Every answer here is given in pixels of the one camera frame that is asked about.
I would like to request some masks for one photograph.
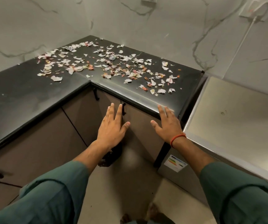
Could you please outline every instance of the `green sleeve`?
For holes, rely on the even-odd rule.
[[[268,182],[225,163],[210,163],[199,176],[217,223],[268,223]]]
[[[20,190],[20,200],[0,211],[0,223],[77,224],[88,177],[78,161],[43,174]]]

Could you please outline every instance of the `black countertop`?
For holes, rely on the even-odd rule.
[[[163,78],[164,80],[166,80],[169,75],[180,75],[180,77],[175,79],[175,83],[170,84],[169,86],[167,83],[165,84],[165,94],[155,96],[149,91],[150,89],[153,89],[153,87],[147,87],[146,80],[144,79],[144,76],[147,76],[148,78],[154,76],[151,76],[149,73],[144,73],[143,77],[138,78],[137,80],[132,80],[131,83],[124,84],[124,80],[128,79],[126,75],[125,77],[118,75],[113,76],[111,79],[104,79],[101,76],[104,73],[102,68],[95,67],[93,71],[84,69],[83,71],[74,72],[73,75],[69,75],[65,70],[65,67],[59,68],[57,67],[57,64],[55,64],[52,71],[59,69],[64,71],[60,74],[50,74],[50,76],[55,75],[63,77],[62,81],[59,83],[54,82],[46,76],[37,76],[37,74],[40,73],[40,70],[43,70],[44,68],[44,59],[41,59],[40,63],[37,63],[38,59],[34,58],[22,64],[13,66],[0,72],[0,148],[88,86],[98,87],[156,118],[159,118],[157,110],[158,104],[168,106],[170,109],[174,110],[176,116],[179,118],[182,117],[202,77],[201,71],[132,48],[117,48],[117,45],[119,44],[107,40],[100,40],[91,35],[71,44],[80,44],[85,41],[98,42],[99,46],[104,47],[104,50],[106,50],[107,46],[114,45],[110,51],[113,51],[116,54],[119,50],[123,50],[123,54],[121,55],[124,56],[136,54],[138,59],[142,58],[144,61],[152,59],[152,65],[146,67],[152,72],[165,74],[166,76]],[[97,59],[105,58],[99,57],[98,53],[93,53],[99,48],[100,47],[94,46],[79,47],[76,49],[76,52],[69,52],[68,57],[65,57],[65,59],[72,60],[70,62],[72,63],[76,61],[73,56],[77,56],[82,57],[85,61],[89,61],[90,64],[93,65],[105,64],[104,62],[97,62],[95,64]],[[58,58],[60,57],[57,55],[57,58],[54,58],[54,61],[58,61]],[[167,61],[169,63],[168,67],[173,73],[162,69],[162,61]],[[125,62],[116,59],[112,62],[113,64],[121,63],[120,66],[122,68],[125,68],[125,64],[134,64],[132,63],[132,60]],[[93,75],[93,77],[87,78],[86,75]],[[161,79],[154,79],[154,81],[159,84]],[[146,92],[143,89],[138,88],[141,84],[149,90]],[[169,88],[174,88],[176,91],[168,93]]]

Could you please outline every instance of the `sticker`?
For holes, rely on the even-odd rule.
[[[174,157],[173,155],[170,155],[169,158],[164,163],[167,167],[173,169],[175,172],[179,172],[181,169],[186,167],[188,164],[181,161],[180,159]]]

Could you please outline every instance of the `red thread bracelet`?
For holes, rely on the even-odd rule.
[[[179,134],[179,135],[177,135],[177,136],[174,136],[174,137],[171,139],[171,141],[170,141],[170,145],[171,145],[171,147],[173,147],[173,146],[172,146],[173,141],[174,141],[176,138],[178,138],[178,137],[185,137],[185,138],[187,138],[187,136],[186,136],[186,134],[185,134],[184,132],[182,132],[181,134]]]

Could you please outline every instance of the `hand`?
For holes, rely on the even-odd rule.
[[[125,136],[130,122],[121,127],[121,114],[123,106],[120,104],[114,119],[114,103],[108,107],[98,132],[97,142],[106,147],[107,151],[115,147]]]
[[[165,107],[166,114],[161,105],[158,105],[158,109],[161,117],[162,128],[154,120],[151,121],[151,125],[154,127],[156,133],[165,142],[170,144],[170,141],[174,136],[183,133],[180,121],[169,108]]]

